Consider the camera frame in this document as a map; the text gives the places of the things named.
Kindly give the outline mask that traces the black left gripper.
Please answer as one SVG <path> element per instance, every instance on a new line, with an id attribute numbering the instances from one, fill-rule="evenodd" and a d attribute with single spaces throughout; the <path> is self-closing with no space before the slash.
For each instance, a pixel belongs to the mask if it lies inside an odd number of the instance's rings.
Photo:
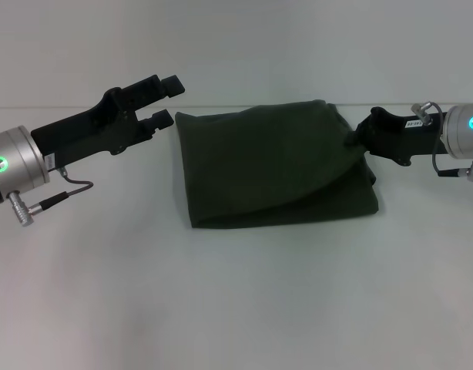
<path id="1" fill-rule="evenodd" d="M 116 155 L 174 124 L 166 109 L 140 121 L 137 110 L 185 91 L 177 76 L 154 75 L 110 89 L 91 109 L 34 129 L 31 136 L 43 155 L 54 154 L 58 161 L 78 161 L 103 151 Z"/>

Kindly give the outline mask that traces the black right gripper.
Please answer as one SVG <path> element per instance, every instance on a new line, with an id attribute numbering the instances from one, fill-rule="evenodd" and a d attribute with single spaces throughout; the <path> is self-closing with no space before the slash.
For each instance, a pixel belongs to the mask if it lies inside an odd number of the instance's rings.
<path id="1" fill-rule="evenodd" d="M 418 119 L 416 116 L 395 116 L 382 107 L 374 107 L 356 130 L 346 135 L 344 145 L 362 145 L 373 156 L 408 167 L 413 156 L 431 155 L 433 150 L 447 153 L 439 133 L 445 115 L 432 113 L 430 117 L 429 126 L 410 126 L 409 122 Z"/>

